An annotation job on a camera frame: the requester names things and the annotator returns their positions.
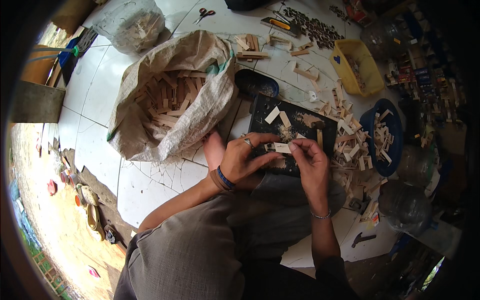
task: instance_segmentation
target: hand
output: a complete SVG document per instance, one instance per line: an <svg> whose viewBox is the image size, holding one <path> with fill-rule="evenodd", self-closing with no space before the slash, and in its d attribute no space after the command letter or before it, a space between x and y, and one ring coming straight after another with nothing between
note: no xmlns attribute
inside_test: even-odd
<svg viewBox="0 0 480 300"><path fill-rule="evenodd" d="M327 203L328 158L316 141L296 139L288 143L293 157L300 169L303 189L311 204Z"/></svg>
<svg viewBox="0 0 480 300"><path fill-rule="evenodd" d="M280 137L273 133L257 133L251 132L244 137L230 141L227 144L227 150L223 155L223 160L220 163L220 170L225 178L232 183L238 183L243 178L254 173L263 165L268 164L274 159L283 158L283 155L277 152L269 152L262 156L249 159L249 154L252 148L244 140L250 139L253 147L260 144L279 142Z"/></svg>

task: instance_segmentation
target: wristband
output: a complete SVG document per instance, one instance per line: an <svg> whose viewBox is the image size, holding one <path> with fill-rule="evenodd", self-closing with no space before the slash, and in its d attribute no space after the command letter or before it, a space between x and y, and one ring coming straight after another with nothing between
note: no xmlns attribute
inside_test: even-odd
<svg viewBox="0 0 480 300"><path fill-rule="evenodd" d="M228 179L225 178L225 176L223 176L222 171L220 171L220 166L218 166L218 168L216 168L216 171L217 171L218 175L220 176L220 179L228 186L228 188L233 190L233 188L235 187L235 184L230 182Z"/></svg>

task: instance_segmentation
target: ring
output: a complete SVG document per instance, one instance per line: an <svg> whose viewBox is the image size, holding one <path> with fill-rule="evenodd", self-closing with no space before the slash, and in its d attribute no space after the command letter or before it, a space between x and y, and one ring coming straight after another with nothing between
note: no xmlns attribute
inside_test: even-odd
<svg viewBox="0 0 480 300"><path fill-rule="evenodd" d="M255 147L252 145L252 143L250 142L250 139L249 138L246 138L243 140L244 142L246 142L247 144L250 145L250 147L252 147L252 150L255 149Z"/></svg>

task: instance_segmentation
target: hammer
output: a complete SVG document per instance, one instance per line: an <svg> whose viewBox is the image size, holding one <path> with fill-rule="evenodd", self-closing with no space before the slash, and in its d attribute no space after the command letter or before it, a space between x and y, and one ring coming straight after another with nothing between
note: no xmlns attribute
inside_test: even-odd
<svg viewBox="0 0 480 300"><path fill-rule="evenodd" d="M362 234L362 233L363 233L363 232L359 233L359 234L357 235L357 237L353 240L352 248L355 248L355 246L356 246L358 243L360 243L361 241L371 240L371 239L375 239L375 238L377 237L376 234L374 234L374 235L369 235L369 236L367 236L367 237L361 237L361 234Z"/></svg>
<svg viewBox="0 0 480 300"><path fill-rule="evenodd" d="M324 136L323 136L323 133L322 133L322 129L325 128L325 122L323 122L322 120L317 121L317 122L313 122L311 124L311 127L313 129L317 130L317 143L320 146L320 149L323 150L324 149Z"/></svg>

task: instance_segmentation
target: gray pants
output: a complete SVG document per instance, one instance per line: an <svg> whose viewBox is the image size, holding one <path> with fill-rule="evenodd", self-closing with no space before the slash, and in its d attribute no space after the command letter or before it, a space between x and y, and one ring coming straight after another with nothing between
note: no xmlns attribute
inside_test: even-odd
<svg viewBox="0 0 480 300"><path fill-rule="evenodd" d="M332 215L345 199L343 188L331 181ZM240 299L240 261L280 261L310 233L300 180L266 174L249 195L221 193L139 234L137 248L130 244L127 252L128 277L137 299Z"/></svg>

